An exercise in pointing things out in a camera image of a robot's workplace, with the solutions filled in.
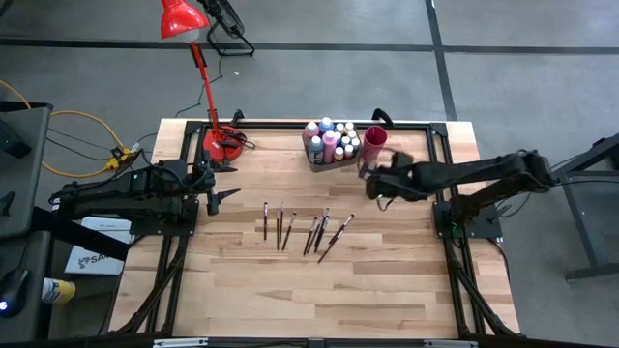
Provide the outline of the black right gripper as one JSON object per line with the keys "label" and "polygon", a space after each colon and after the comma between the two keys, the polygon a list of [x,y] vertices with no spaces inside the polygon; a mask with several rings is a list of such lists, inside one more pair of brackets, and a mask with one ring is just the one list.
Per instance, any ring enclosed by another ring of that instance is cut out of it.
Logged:
{"label": "black right gripper", "polygon": [[413,157],[403,152],[393,152],[389,166],[366,163],[366,196],[369,199],[400,197],[411,202],[421,200],[422,194],[412,184],[413,163]]}

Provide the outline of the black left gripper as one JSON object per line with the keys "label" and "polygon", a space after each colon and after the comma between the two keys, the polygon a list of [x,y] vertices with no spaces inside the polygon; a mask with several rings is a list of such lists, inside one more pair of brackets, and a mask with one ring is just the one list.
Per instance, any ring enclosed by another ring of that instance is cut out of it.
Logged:
{"label": "black left gripper", "polygon": [[236,172],[237,168],[226,164],[210,162],[209,160],[200,161],[192,165],[192,172],[188,175],[188,182],[185,184],[185,194],[207,193],[207,214],[215,216],[220,211],[222,201],[240,191],[239,188],[213,192],[216,184],[215,173]]}

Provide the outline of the large pink paint bottle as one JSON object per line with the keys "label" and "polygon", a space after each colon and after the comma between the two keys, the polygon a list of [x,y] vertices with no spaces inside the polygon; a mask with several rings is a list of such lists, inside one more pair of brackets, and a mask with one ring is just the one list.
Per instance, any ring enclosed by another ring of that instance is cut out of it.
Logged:
{"label": "large pink paint bottle", "polygon": [[324,145],[323,162],[332,163],[334,161],[334,153],[338,144],[337,135],[333,130],[327,130],[322,135],[322,141]]}

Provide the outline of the magenta plastic cup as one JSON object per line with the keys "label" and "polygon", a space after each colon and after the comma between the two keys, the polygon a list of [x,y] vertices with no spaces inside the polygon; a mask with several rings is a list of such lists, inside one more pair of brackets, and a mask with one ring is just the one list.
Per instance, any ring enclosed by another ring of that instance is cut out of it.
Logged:
{"label": "magenta plastic cup", "polygon": [[387,142],[387,132],[379,126],[371,126],[364,132],[362,158],[365,161],[374,161]]}

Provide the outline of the grey translucent plastic bin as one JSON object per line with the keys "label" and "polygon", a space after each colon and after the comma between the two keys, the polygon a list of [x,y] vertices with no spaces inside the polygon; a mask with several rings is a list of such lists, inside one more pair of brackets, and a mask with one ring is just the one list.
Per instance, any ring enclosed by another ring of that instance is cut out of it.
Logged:
{"label": "grey translucent plastic bin", "polygon": [[[335,130],[336,124],[338,124],[338,123],[334,123],[334,129],[333,129],[334,132],[337,132]],[[303,145],[304,145],[304,148],[305,148],[306,158],[307,158],[307,160],[309,162],[309,168],[313,172],[322,172],[322,171],[327,171],[327,170],[333,170],[333,169],[336,169],[336,168],[341,168],[341,167],[345,167],[345,166],[348,166],[348,165],[355,164],[357,162],[357,160],[359,160],[361,158],[361,153],[362,153],[362,149],[363,149],[363,147],[361,145],[360,149],[357,152],[354,152],[354,157],[352,159],[345,159],[345,158],[343,158],[343,160],[341,160],[341,161],[333,161],[332,163],[324,163],[323,162],[320,165],[316,165],[316,164],[310,163],[310,161],[309,161],[309,151],[308,151],[309,145],[305,145],[304,141],[303,141]],[[344,151],[344,147],[341,146],[341,140],[340,140],[340,143],[337,144],[337,147],[341,147],[343,149],[343,151]]]}

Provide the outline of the yellow power plug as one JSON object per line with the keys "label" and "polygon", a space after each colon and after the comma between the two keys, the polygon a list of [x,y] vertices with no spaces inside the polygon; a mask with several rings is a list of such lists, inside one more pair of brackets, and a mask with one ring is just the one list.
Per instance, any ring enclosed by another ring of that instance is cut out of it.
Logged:
{"label": "yellow power plug", "polygon": [[110,150],[111,157],[105,165],[106,170],[119,170],[126,168],[130,165],[130,162],[135,158],[134,151],[130,148],[117,146]]}

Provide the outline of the white printed paper box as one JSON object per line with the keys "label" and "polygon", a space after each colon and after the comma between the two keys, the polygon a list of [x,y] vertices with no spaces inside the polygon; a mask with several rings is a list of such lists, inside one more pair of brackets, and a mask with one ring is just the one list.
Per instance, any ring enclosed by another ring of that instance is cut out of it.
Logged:
{"label": "white printed paper box", "polygon": [[[134,236],[130,234],[131,223],[125,219],[86,217],[81,225],[105,234],[126,245]],[[117,276],[124,269],[124,261],[120,261],[80,246],[74,246],[70,253],[64,272],[67,274]]]}

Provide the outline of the black diagonal bar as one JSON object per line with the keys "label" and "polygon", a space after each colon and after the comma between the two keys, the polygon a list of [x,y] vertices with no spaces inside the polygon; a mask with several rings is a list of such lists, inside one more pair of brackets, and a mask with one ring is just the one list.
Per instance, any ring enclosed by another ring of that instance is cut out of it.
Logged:
{"label": "black diagonal bar", "polygon": [[39,207],[33,208],[31,230],[47,231],[56,240],[120,261],[126,260],[130,249],[128,244],[70,220],[62,220],[52,212]]}

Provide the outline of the red desk lamp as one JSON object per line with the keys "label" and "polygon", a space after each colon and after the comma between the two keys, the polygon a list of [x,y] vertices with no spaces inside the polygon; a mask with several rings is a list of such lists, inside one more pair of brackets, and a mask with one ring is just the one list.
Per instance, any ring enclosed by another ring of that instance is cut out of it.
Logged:
{"label": "red desk lamp", "polygon": [[241,155],[242,142],[225,134],[224,130],[232,131],[231,127],[222,128],[219,125],[207,74],[207,64],[197,43],[200,30],[209,25],[208,19],[197,8],[190,5],[187,0],[161,1],[163,6],[161,37],[163,39],[179,37],[190,45],[192,59],[203,82],[203,90],[208,104],[208,117],[212,126],[204,135],[202,149],[209,152],[213,161],[228,164]]}

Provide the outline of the grey side desk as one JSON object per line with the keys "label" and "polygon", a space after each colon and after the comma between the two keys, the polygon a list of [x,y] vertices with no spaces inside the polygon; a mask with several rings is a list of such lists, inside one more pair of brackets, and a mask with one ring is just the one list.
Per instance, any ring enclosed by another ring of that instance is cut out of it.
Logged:
{"label": "grey side desk", "polygon": [[[0,143],[0,278],[20,268],[28,272],[23,285],[24,306],[12,317],[0,315],[0,345],[36,340],[40,334],[43,283],[49,234],[30,230],[36,205],[44,143],[51,106],[0,101],[0,121],[6,123],[31,151],[18,159]],[[10,304],[0,300],[0,313]]]}

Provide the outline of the yellow and white can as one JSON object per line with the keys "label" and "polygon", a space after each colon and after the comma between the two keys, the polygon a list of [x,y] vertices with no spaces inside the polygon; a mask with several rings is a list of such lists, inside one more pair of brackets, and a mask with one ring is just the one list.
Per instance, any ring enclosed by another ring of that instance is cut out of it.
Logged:
{"label": "yellow and white can", "polygon": [[73,298],[75,290],[71,281],[45,277],[41,299],[47,305],[64,305]]}

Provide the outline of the black computer mouse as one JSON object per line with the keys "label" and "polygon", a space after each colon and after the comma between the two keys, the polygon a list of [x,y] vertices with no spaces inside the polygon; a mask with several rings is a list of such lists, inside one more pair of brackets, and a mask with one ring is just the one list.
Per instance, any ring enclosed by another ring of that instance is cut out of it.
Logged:
{"label": "black computer mouse", "polygon": [[0,317],[14,317],[25,307],[29,275],[28,270],[15,268],[0,279]]}

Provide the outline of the silver aluminium bracket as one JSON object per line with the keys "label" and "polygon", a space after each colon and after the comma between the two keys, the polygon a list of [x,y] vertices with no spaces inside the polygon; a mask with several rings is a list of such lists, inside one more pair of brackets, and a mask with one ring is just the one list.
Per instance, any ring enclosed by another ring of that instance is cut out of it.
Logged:
{"label": "silver aluminium bracket", "polygon": [[209,339],[205,337],[157,339],[152,348],[199,348],[208,347]]}
{"label": "silver aluminium bracket", "polygon": [[425,340],[424,348],[479,348],[475,341],[466,340]]}

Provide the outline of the dark grey desk frame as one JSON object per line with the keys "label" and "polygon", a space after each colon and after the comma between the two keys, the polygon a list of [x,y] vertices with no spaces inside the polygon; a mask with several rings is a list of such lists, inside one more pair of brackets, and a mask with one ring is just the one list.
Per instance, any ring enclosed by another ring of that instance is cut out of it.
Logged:
{"label": "dark grey desk frame", "polygon": [[567,199],[588,266],[565,274],[568,282],[619,275],[605,238],[619,237],[619,132],[550,167]]}

